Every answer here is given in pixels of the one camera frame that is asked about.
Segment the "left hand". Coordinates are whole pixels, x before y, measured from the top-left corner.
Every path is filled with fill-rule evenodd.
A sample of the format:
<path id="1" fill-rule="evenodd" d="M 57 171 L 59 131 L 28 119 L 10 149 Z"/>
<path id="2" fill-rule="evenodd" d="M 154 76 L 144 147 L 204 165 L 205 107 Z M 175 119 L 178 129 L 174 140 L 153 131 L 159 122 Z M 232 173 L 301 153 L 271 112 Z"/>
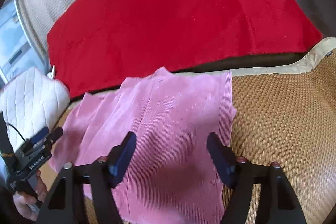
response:
<path id="1" fill-rule="evenodd" d="M 38 200 L 44 202 L 48 190 L 46 184 L 43 182 L 41 178 L 41 171 L 37 170 L 36 172 L 37 185 L 35 187 L 35 192 L 38 195 Z M 25 192 L 16 192 L 13 195 L 14 205 L 18 211 L 18 213 L 23 216 L 25 219 L 29 219 L 31 221 L 36 221 L 38 217 L 38 213 L 36 211 L 31 210 L 30 206 L 33 206 L 37 203 L 37 199 L 33 196 Z"/>

